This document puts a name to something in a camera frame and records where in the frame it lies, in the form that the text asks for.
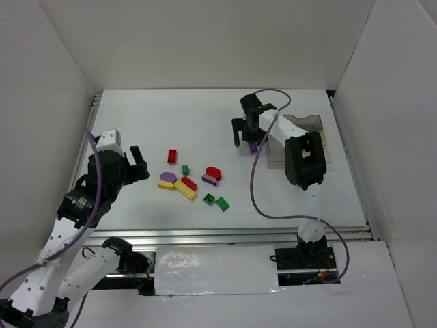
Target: purple block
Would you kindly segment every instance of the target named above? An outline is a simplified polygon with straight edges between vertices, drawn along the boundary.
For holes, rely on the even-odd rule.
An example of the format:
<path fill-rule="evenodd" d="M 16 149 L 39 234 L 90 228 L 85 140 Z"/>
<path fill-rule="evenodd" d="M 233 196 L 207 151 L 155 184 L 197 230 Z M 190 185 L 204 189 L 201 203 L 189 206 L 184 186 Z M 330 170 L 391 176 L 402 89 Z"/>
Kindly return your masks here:
<path fill-rule="evenodd" d="M 257 144 L 255 142 L 249 142 L 249 150 L 251 151 L 251 154 L 258 152 Z"/>
<path fill-rule="evenodd" d="M 164 172 L 161 174 L 161 180 L 162 181 L 167 181 L 167 182 L 171 182 L 171 183 L 175 183 L 176 180 L 178 179 L 178 177 L 171 172 Z"/>
<path fill-rule="evenodd" d="M 202 176 L 202 181 L 205 181 L 206 183 L 217 187 L 217 179 L 212 176 L 205 174 L 204 176 Z"/>

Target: white plastic cover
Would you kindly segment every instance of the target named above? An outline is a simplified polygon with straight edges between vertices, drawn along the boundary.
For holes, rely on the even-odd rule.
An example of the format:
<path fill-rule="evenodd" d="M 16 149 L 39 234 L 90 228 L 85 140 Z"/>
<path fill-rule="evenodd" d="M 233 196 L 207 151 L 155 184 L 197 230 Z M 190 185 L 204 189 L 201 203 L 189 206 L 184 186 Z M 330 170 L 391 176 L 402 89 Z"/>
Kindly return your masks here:
<path fill-rule="evenodd" d="M 273 246 L 158 248 L 157 295 L 263 294 L 279 290 Z"/>

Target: white wall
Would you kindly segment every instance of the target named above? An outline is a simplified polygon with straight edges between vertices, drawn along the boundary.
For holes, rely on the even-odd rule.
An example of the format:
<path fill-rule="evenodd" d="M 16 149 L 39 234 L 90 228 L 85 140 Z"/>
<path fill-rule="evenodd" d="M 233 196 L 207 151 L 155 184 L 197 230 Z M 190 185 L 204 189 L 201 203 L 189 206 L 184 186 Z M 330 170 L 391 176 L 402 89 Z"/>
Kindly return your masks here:
<path fill-rule="evenodd" d="M 416 327 L 435 325 L 437 26 L 377 0 L 335 96 L 348 149 Z"/>
<path fill-rule="evenodd" d="M 0 45 L 0 250 L 39 249 L 67 191 L 91 98 L 35 1 L 0 1 Z"/>
<path fill-rule="evenodd" d="M 97 91 L 335 89 L 374 0 L 39 0 Z"/>

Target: cable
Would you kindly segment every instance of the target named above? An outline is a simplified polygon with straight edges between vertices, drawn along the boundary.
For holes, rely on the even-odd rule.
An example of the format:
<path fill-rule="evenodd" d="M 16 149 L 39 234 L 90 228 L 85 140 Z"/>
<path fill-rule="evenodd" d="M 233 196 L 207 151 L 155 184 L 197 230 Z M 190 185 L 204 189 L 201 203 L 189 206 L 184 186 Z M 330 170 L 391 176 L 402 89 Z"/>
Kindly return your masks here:
<path fill-rule="evenodd" d="M 253 192 L 253 182 L 255 179 L 255 169 L 257 167 L 257 163 L 258 163 L 258 159 L 259 156 L 261 154 L 261 150 L 264 146 L 264 144 L 266 143 L 267 140 L 267 136 L 270 134 L 274 124 L 276 123 L 276 121 L 278 120 L 278 115 L 279 112 L 282 111 L 284 108 L 288 107 L 289 104 L 291 104 L 292 102 L 292 98 L 290 97 L 290 95 L 282 90 L 279 89 L 274 89 L 274 88 L 267 88 L 267 89 L 260 89 L 256 92 L 254 92 L 254 94 L 258 94 L 260 92 L 265 92 L 265 91 L 274 91 L 274 92 L 279 92 L 280 94 L 283 94 L 287 97 L 288 101 L 285 105 L 283 105 L 282 107 L 279 107 L 279 109 L 277 110 L 277 114 L 274 116 L 274 119 L 272 121 L 272 123 L 270 124 L 270 126 L 268 127 L 266 134 L 264 135 L 264 137 L 261 140 L 261 143 L 258 147 L 258 152 L 256 154 L 255 160 L 253 161 L 253 166 L 252 166 L 252 171 L 251 171 L 251 182 L 250 182 L 250 192 L 251 192 L 251 201 L 252 201 L 252 205 L 255 208 L 255 210 L 258 212 L 258 214 L 260 214 L 263 217 L 266 217 L 267 219 L 273 219 L 273 220 L 282 220 L 282 219 L 310 219 L 310 220 L 316 220 L 316 221 L 320 221 L 322 222 L 324 225 L 326 225 L 328 228 L 330 228 L 340 239 L 340 241 L 343 243 L 344 249 L 346 251 L 346 264 L 344 266 L 344 270 L 343 272 L 334 280 L 330 280 L 330 281 L 326 281 L 323 278 L 325 278 L 328 275 L 334 275 L 335 273 L 327 273 L 324 275 L 324 277 L 322 279 L 320 279 L 320 281 L 322 281 L 324 284 L 334 284 L 336 282 L 340 282 L 340 279 L 346 274 L 346 272 L 348 271 L 349 268 L 349 262 L 350 262 L 350 255 L 349 255 L 349 248 L 348 245 L 346 244 L 346 241 L 344 240 L 344 238 L 340 235 L 340 233 L 337 231 L 337 229 L 335 229 L 331 224 L 329 224 L 328 222 L 326 222 L 323 219 L 318 219 L 317 217 L 313 217 L 311 215 L 285 215 L 285 216 L 273 216 L 273 215 L 268 215 L 264 212 L 262 212 L 256 201 L 255 201 L 255 194 Z"/>
<path fill-rule="evenodd" d="M 89 258 L 88 256 L 85 256 L 85 250 L 88 250 L 88 251 L 92 252 L 93 255 L 96 255 L 96 252 L 93 251 L 91 248 L 89 248 L 89 247 L 82 248 L 82 257 L 87 258 L 88 260 L 91 259 L 91 258 Z"/>
<path fill-rule="evenodd" d="M 76 237 L 72 240 L 71 243 L 69 243 L 67 246 L 65 246 L 64 248 L 60 249 L 59 251 L 55 252 L 54 254 L 52 254 L 51 256 L 49 256 L 48 258 L 46 258 L 46 260 L 48 261 L 53 261 L 55 259 L 57 259 L 58 257 L 60 257 L 60 255 L 62 255 L 64 252 L 68 251 L 75 243 L 77 243 L 77 241 L 83 236 L 83 234 L 85 233 L 85 231 L 90 227 L 90 225 L 92 224 L 94 217 L 97 214 L 97 210 L 98 210 L 98 205 L 100 204 L 100 197 L 102 195 L 102 168 L 100 166 L 100 159 L 98 157 L 98 151 L 97 151 L 97 147 L 94 143 L 94 136 L 92 135 L 92 133 L 88 130 L 88 128 L 85 128 L 85 135 L 87 136 L 88 142 L 93 150 L 93 154 L 94 154 L 94 158 L 96 160 L 96 171 L 97 171 L 97 193 L 96 193 L 96 201 L 94 202 L 94 207 L 93 210 L 91 211 L 91 215 L 89 216 L 89 219 L 87 221 L 87 223 L 83 226 L 82 230 L 76 235 Z M 38 263 L 35 263 L 29 267 L 27 267 L 26 269 L 23 269 L 20 272 L 17 272 L 16 274 L 14 274 L 13 276 L 11 276 L 10 278 L 6 279 L 1 285 L 0 285 L 0 292 L 11 282 L 13 282 L 15 279 L 17 279 L 18 277 L 31 272 L 35 269 L 38 269 L 40 267 L 40 265 Z M 5 328 L 5 325 L 1 322 L 0 320 L 0 328 Z"/>
<path fill-rule="evenodd" d="M 83 306 L 85 305 L 85 301 L 87 300 L 87 296 L 88 296 L 88 294 L 85 294 L 85 296 L 82 298 L 81 306 L 79 306 L 79 310 L 76 314 L 76 318 L 74 318 L 74 321 L 73 321 L 70 328 L 74 328 L 74 326 L 77 324 L 77 321 L 79 320 L 79 317 L 82 314 Z"/>

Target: purple semicircular block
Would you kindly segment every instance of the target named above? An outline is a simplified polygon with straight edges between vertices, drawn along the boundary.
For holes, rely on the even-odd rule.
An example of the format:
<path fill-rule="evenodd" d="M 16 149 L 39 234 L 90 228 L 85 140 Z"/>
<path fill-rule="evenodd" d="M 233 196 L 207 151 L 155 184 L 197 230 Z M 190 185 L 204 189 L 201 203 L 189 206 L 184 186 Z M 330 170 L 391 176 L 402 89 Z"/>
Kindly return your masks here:
<path fill-rule="evenodd" d="M 167 181 L 167 182 L 171 182 L 171 183 L 175 183 L 176 180 L 178 179 L 178 177 L 171 172 L 164 172 L 161 174 L 161 180 L 162 181 Z"/>

